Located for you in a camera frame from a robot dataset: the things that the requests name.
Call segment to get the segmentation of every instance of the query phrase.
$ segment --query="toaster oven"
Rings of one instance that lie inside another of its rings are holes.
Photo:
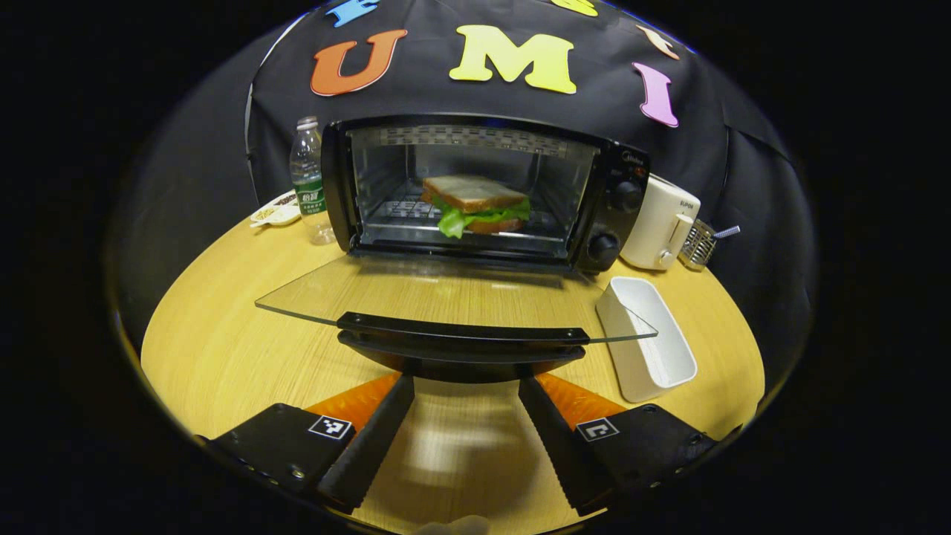
[[[340,247],[354,255],[424,255],[492,266],[596,273],[611,266],[641,208],[648,155],[552,125],[420,114],[328,124],[324,195]],[[423,180],[477,175],[527,196],[518,230],[440,232]]]

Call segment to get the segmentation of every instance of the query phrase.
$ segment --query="letter m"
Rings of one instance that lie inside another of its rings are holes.
[[[574,48],[570,41],[538,33],[517,47],[495,26],[460,26],[456,31],[466,36],[466,44],[459,66],[449,71],[454,80],[489,80],[492,71],[485,67],[489,58],[506,82],[513,82],[534,64],[525,76],[528,85],[568,94],[577,91],[568,75],[568,50]]]

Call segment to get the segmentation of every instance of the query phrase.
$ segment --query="pink letter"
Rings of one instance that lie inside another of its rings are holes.
[[[631,65],[634,65],[634,68],[644,78],[645,102],[641,105],[641,112],[654,121],[671,128],[677,128],[680,122],[677,121],[677,118],[673,116],[673,111],[670,110],[670,94],[667,91],[670,79],[660,70],[651,69],[636,62]]]

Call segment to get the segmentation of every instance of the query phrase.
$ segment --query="round table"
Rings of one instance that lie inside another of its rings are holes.
[[[392,372],[338,342],[335,327],[255,307],[342,255],[336,243],[311,245],[299,222],[250,228],[245,220],[178,277],[148,325],[142,369],[189,432],[216,438],[274,403],[308,407]],[[596,283],[604,288],[615,276],[657,287],[697,361],[692,381],[650,403],[715,440],[748,423],[764,395],[763,362],[716,277],[679,262],[650,272],[619,260]],[[553,374],[620,405],[640,405],[621,397],[608,347],[586,350]],[[416,400],[354,519],[405,533],[476,514],[493,532],[513,534],[580,520],[518,401],[518,382],[415,382]]]

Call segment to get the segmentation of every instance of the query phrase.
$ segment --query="black fabric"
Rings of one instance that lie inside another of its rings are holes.
[[[590,18],[540,0],[389,0],[338,29],[327,9],[310,11],[276,45],[286,26],[235,55],[158,132],[119,212],[115,245],[122,320],[133,344],[141,344],[152,312],[188,263],[254,208],[291,188],[287,154],[300,117],[314,114],[325,125],[372,115],[470,112],[553,123],[638,146],[650,153],[653,172],[700,198],[701,219],[714,228],[740,225],[743,231],[718,245],[708,268],[756,337],[767,392],[783,381],[811,325],[816,229],[793,154],[720,70],[676,44],[680,61],[668,58],[636,27],[643,23],[601,5],[599,16]],[[577,94],[532,88],[525,73],[511,84],[497,73],[487,82],[450,79],[465,42],[456,28],[466,24],[497,26],[516,45],[537,33],[572,41],[569,69]],[[311,91],[318,50],[357,41],[341,68],[353,74],[369,57],[366,38],[396,29],[408,34],[376,83],[333,97]],[[644,87],[635,61],[671,79],[677,128],[641,112]]]

